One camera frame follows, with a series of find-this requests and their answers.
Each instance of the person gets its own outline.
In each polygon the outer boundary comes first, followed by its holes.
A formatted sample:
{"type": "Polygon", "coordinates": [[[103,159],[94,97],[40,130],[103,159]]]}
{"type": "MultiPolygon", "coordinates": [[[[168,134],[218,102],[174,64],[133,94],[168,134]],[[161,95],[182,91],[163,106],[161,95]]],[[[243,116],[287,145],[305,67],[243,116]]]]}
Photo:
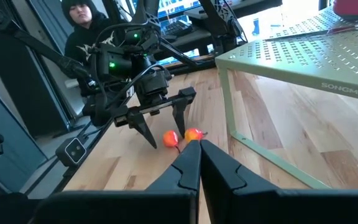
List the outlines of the person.
{"type": "MultiPolygon", "coordinates": [[[[89,68],[89,49],[95,45],[96,38],[102,30],[113,23],[97,10],[92,0],[62,0],[62,11],[74,28],[66,42],[65,56],[89,68]]],[[[100,40],[105,44],[120,44],[117,30],[104,32],[100,40]]]]}

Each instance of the black hoodie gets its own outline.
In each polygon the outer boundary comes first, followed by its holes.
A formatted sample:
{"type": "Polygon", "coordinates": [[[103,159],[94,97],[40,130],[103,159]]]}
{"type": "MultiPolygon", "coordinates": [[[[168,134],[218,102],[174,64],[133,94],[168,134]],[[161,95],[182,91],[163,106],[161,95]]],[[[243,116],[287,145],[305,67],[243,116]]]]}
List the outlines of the black hoodie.
{"type": "MultiPolygon", "coordinates": [[[[74,32],[70,34],[66,42],[65,56],[89,67],[88,49],[94,45],[101,31],[113,24],[110,19],[97,10],[92,0],[62,0],[62,10],[67,21],[74,27],[74,32]],[[89,29],[76,24],[70,16],[70,8],[79,4],[86,4],[91,10],[92,23],[89,29]]],[[[120,44],[120,41],[112,31],[107,31],[102,34],[100,41],[113,45],[120,44]]]]}

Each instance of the keyboard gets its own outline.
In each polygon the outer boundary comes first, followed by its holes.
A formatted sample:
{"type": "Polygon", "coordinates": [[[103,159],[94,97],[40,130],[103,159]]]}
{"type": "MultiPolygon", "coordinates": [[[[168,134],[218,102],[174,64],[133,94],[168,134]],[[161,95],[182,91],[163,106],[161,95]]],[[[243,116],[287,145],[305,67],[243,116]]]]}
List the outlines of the keyboard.
{"type": "Polygon", "coordinates": [[[184,36],[193,31],[193,26],[183,20],[175,21],[163,28],[164,35],[184,36]]]}

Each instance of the black hat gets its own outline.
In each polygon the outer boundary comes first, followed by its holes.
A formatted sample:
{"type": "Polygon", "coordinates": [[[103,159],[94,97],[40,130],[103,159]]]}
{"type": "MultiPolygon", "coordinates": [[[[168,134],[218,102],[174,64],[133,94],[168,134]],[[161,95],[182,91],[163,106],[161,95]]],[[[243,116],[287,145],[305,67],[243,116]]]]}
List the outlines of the black hat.
{"type": "Polygon", "coordinates": [[[79,4],[86,4],[89,9],[91,10],[92,13],[92,17],[95,18],[96,16],[98,16],[99,14],[101,14],[101,12],[99,12],[96,8],[96,6],[94,5],[92,0],[62,0],[62,11],[63,14],[65,15],[67,21],[72,25],[75,26],[77,25],[74,20],[71,18],[70,15],[70,8],[72,6],[76,6],[79,4]]]}

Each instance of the perforated metal shelf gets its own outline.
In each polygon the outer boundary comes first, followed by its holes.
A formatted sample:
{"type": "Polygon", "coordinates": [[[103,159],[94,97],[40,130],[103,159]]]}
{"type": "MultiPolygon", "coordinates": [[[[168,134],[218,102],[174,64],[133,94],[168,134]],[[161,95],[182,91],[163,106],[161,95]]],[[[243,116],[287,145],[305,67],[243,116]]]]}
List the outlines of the perforated metal shelf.
{"type": "MultiPolygon", "coordinates": [[[[271,37],[347,27],[329,7],[271,37]]],[[[358,30],[334,35],[256,40],[216,58],[230,68],[358,98],[358,30]]]]}

